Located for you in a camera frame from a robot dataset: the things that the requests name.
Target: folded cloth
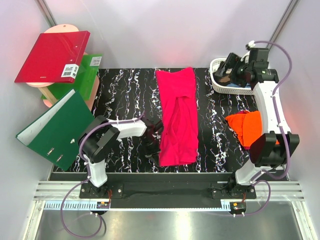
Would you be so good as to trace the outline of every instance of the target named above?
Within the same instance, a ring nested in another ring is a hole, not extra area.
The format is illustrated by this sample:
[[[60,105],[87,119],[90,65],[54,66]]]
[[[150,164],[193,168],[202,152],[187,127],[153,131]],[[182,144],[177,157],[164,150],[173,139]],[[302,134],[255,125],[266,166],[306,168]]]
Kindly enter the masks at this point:
[[[225,120],[237,134],[240,144],[247,150],[262,134],[262,121],[259,111],[240,111],[227,116]]]
[[[198,113],[194,70],[156,71],[162,106],[159,165],[192,164],[198,155]]]

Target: black table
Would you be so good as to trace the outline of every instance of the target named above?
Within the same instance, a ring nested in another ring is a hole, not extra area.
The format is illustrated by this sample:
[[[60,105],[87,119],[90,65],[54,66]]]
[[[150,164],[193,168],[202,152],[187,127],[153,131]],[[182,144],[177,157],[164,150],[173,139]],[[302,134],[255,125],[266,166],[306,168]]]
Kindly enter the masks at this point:
[[[167,68],[176,72],[181,69]],[[161,119],[162,108],[154,68],[100,69],[100,86],[92,113],[110,119],[131,119],[145,110],[154,122]],[[214,92],[208,68],[195,68],[198,106],[198,157],[196,163],[182,166],[156,167],[144,157],[141,140],[129,137],[119,142],[107,156],[106,172],[115,173],[205,173],[233,172],[248,159],[225,117],[239,111],[257,110],[255,98]],[[67,172],[86,172],[83,160],[76,158]],[[54,167],[53,172],[62,172]]]

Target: orange cloth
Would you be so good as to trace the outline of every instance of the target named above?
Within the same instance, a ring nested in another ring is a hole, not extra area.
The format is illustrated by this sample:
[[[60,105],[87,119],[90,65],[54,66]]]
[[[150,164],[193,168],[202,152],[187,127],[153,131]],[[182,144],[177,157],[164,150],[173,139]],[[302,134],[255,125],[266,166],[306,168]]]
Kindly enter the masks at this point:
[[[242,111],[227,116],[225,120],[235,131],[243,147],[249,149],[262,134],[262,121],[259,111]]]

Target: white wall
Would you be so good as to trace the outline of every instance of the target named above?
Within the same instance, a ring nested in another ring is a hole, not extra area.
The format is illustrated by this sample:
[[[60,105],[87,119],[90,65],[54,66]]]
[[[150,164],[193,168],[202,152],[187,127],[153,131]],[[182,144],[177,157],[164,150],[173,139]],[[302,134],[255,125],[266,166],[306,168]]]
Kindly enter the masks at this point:
[[[293,69],[280,88],[283,111],[300,144],[292,156],[290,176],[298,180],[320,237],[320,1],[300,1],[277,43],[292,57]],[[273,48],[270,64],[282,78],[288,61]]]
[[[48,25],[34,0],[0,1],[0,22],[0,239],[18,240],[38,181],[52,165],[15,138],[46,108],[37,89],[14,80]]]
[[[102,68],[208,67],[268,40],[289,0],[46,0],[58,24],[91,32]]]

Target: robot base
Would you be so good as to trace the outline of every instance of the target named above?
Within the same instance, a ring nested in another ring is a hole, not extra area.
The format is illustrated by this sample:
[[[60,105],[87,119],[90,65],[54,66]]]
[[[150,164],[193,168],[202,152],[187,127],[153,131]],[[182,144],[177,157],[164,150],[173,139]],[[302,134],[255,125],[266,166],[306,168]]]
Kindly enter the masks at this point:
[[[256,199],[256,191],[253,186],[242,186],[234,187],[233,189],[223,188],[225,183],[212,184],[212,198],[213,199]]]
[[[81,185],[79,198],[81,199],[109,199],[108,191],[111,190],[112,199],[122,199],[124,185],[122,183],[108,184],[95,187],[90,181]]]

